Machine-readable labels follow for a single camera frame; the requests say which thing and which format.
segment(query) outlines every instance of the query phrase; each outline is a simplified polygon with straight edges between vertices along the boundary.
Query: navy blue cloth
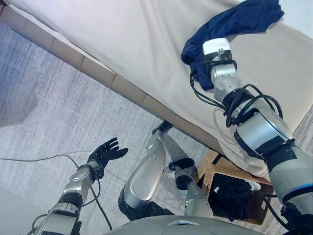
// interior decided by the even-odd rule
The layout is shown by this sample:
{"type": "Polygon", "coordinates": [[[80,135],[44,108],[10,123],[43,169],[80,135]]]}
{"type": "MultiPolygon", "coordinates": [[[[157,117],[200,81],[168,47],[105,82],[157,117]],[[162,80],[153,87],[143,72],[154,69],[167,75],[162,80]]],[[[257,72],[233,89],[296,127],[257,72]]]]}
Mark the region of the navy blue cloth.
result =
{"type": "MultiPolygon", "coordinates": [[[[277,22],[284,12],[278,0],[247,0],[210,19],[190,38],[181,53],[182,61],[194,66],[203,61],[204,42],[240,33],[264,32],[272,23],[277,22]]],[[[208,78],[205,65],[198,66],[196,73],[201,87],[208,91],[214,86],[208,78]]]]}

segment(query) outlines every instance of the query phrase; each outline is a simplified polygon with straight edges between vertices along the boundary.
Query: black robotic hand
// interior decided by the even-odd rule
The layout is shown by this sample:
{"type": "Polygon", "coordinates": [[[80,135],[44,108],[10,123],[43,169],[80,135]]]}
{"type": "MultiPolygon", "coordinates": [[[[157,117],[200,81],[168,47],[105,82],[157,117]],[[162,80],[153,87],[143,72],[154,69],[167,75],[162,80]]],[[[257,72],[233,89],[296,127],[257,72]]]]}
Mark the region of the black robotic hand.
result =
{"type": "Polygon", "coordinates": [[[119,146],[116,145],[118,145],[117,137],[105,142],[102,145],[103,164],[106,165],[109,160],[121,158],[128,152],[128,148],[119,149],[119,146]]]}
{"type": "Polygon", "coordinates": [[[88,162],[96,162],[99,167],[93,169],[94,176],[97,179],[102,179],[104,175],[104,168],[110,160],[119,159],[123,157],[128,148],[119,149],[117,137],[105,142],[90,153],[88,162]]]}

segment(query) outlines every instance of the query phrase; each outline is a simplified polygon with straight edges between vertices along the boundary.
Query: fabric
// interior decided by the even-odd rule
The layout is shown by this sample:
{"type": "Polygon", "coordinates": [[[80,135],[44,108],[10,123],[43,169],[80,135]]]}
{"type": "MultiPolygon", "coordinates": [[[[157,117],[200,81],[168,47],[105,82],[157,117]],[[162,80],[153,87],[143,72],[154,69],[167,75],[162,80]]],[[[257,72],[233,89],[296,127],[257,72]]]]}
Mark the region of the fabric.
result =
{"type": "MultiPolygon", "coordinates": [[[[226,128],[223,112],[195,97],[189,84],[190,69],[180,58],[185,42],[201,25],[234,7],[237,1],[10,2],[213,135],[239,168],[256,176],[267,174],[262,160],[249,157],[238,146],[233,138],[234,127],[226,128]]],[[[243,84],[252,83],[276,98],[284,120],[294,130],[312,105],[312,40],[278,23],[266,33],[236,37],[230,46],[243,84]]]]}
{"type": "MultiPolygon", "coordinates": [[[[266,31],[268,26],[277,22],[284,12],[278,0],[247,0],[230,8],[205,23],[185,44],[181,60],[194,67],[203,62],[202,45],[204,42],[240,33],[258,33],[266,31]]],[[[198,66],[195,72],[198,81],[205,91],[214,88],[208,79],[205,65],[198,66]]]]}
{"type": "Polygon", "coordinates": [[[230,221],[248,219],[251,198],[251,186],[245,180],[214,175],[208,199],[214,214],[227,217],[230,221]]]}

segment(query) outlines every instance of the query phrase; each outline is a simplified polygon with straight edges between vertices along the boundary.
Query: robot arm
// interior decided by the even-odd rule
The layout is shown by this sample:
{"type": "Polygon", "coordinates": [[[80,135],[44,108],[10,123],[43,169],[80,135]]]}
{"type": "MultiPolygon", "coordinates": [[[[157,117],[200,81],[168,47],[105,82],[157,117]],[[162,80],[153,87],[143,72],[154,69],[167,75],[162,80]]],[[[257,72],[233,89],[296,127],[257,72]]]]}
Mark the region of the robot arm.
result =
{"type": "Polygon", "coordinates": [[[260,95],[254,97],[246,89],[253,85],[242,86],[235,65],[227,62],[231,60],[231,52],[225,38],[204,43],[203,51],[208,60],[221,63],[210,68],[209,73],[214,84],[214,97],[224,105],[228,116],[226,125],[238,125],[235,131],[237,143],[248,155],[264,160],[289,227],[294,229],[312,223],[313,157],[294,144],[278,102],[258,89],[260,95]],[[217,42],[221,48],[213,52],[212,45],[217,42]],[[276,105],[279,115],[269,99],[276,105]]]}
{"type": "Polygon", "coordinates": [[[71,175],[59,201],[52,207],[35,235],[79,235],[80,210],[87,200],[88,191],[95,180],[103,178],[109,160],[123,157],[128,149],[119,150],[114,138],[93,150],[87,164],[71,175]]]}

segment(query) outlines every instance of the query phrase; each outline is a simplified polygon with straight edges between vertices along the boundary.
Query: wicker basket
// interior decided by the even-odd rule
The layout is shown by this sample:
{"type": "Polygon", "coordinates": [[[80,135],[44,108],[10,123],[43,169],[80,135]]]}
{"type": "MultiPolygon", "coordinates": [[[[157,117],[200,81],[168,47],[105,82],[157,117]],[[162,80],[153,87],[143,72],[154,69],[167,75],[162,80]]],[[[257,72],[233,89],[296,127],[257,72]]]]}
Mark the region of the wicker basket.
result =
{"type": "MultiPolygon", "coordinates": [[[[203,190],[207,198],[210,194],[210,188],[215,174],[227,175],[237,179],[255,181],[261,185],[261,192],[264,194],[273,194],[271,183],[264,179],[255,177],[246,171],[236,167],[232,162],[225,157],[220,157],[220,154],[210,150],[200,163],[197,171],[193,174],[193,179],[203,190]]],[[[261,225],[265,219],[268,207],[265,206],[262,197],[258,193],[253,193],[252,199],[248,206],[251,218],[242,221],[261,225]]]]}

